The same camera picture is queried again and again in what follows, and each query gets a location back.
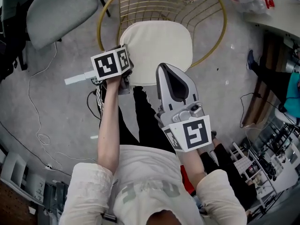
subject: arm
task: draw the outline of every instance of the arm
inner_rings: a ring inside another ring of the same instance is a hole
[[[120,132],[118,88],[121,76],[106,80],[107,90],[98,135],[98,164],[114,174],[119,165]]]
[[[98,164],[77,164],[67,194],[60,225],[100,224],[100,214],[108,209],[113,174],[119,164],[120,77],[106,80],[107,91],[98,136]]]
[[[181,158],[188,179],[209,215],[220,225],[247,224],[245,210],[234,195],[227,173],[215,170],[205,176],[197,150],[182,153]]]

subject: white t-shirt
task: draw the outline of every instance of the white t-shirt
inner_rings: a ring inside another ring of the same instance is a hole
[[[102,224],[100,214],[107,212],[109,205],[120,224],[144,225],[153,213],[170,210],[183,225],[203,225],[181,179],[175,154],[121,145],[115,178],[111,171],[97,164],[79,163],[74,167],[60,225]],[[220,225],[247,223],[226,172],[213,171],[199,182],[196,191],[206,211]]]

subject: gray floor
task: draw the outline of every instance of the gray floor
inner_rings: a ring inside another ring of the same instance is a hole
[[[225,4],[228,25],[220,46],[199,66],[189,69],[187,74],[197,85],[204,111],[210,115],[212,129],[217,130],[218,138],[228,146],[232,141],[239,142],[245,136],[245,131],[239,127],[242,115],[240,97],[252,92],[256,82],[255,74],[246,70],[246,56],[250,48],[254,49],[256,57],[262,52],[263,34],[253,25],[246,24],[229,2],[225,1]],[[116,8],[111,7],[110,11],[113,17],[105,17],[102,24],[103,40],[107,47],[114,47],[118,20]],[[64,36],[61,43],[57,43],[58,53],[52,65],[31,82],[30,94],[41,118],[40,133],[50,137],[51,144],[45,146],[45,150],[52,157],[56,151],[74,158],[97,157],[97,140],[90,137],[98,134],[99,121],[86,106],[86,97],[95,87],[89,80],[65,85],[64,79],[92,70],[90,57],[100,53],[96,39],[99,12]],[[203,29],[199,30],[199,38],[194,45],[194,60],[207,49],[207,45],[218,38],[222,28],[217,26],[222,19],[221,13],[217,13],[214,19],[208,21],[214,26],[204,24]],[[21,71],[18,67],[0,85],[0,120],[45,163],[71,174],[79,161],[57,153],[55,159],[62,164],[60,166],[45,153],[36,138],[38,116],[28,99],[30,76],[44,69],[54,52],[54,45],[36,51],[30,42],[27,43],[29,69]],[[153,106],[157,108],[159,102],[156,87],[147,87],[147,92]],[[250,97],[244,99],[246,109],[249,101]],[[95,102],[95,97],[91,96],[91,108],[97,113]],[[129,130],[137,137],[135,106],[131,94],[120,97],[120,107]],[[30,168],[47,177],[48,181],[56,179],[69,182],[68,176],[44,169],[38,159],[2,127],[0,139],[10,150],[20,153],[28,160]]]

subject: gray cushion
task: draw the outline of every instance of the gray cushion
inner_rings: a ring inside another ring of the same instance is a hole
[[[34,0],[27,13],[27,31],[40,49],[82,24],[98,8],[98,0]]]

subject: gold wire chair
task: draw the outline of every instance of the gold wire chair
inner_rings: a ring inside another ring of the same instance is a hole
[[[103,43],[101,40],[101,23],[105,16],[105,12],[108,6],[114,0],[108,0],[107,4],[104,6],[97,27],[97,39],[99,47],[104,51]],[[213,39],[213,45],[209,48],[210,50],[206,54],[202,54],[199,60],[194,62],[191,67],[204,61],[209,55],[220,44],[226,29],[227,16],[224,5],[221,0],[119,0],[119,15],[120,15],[120,26],[117,33],[116,44],[120,43],[120,37],[122,33],[135,22],[149,21],[149,20],[169,20],[173,22],[178,22],[184,25],[191,34],[193,40],[193,45],[195,43],[195,34],[197,32],[205,33],[205,29],[196,28],[206,21],[204,27],[209,27],[213,24],[220,24],[220,21],[214,21],[211,16],[222,11],[222,22],[223,27],[221,30],[217,41]]]

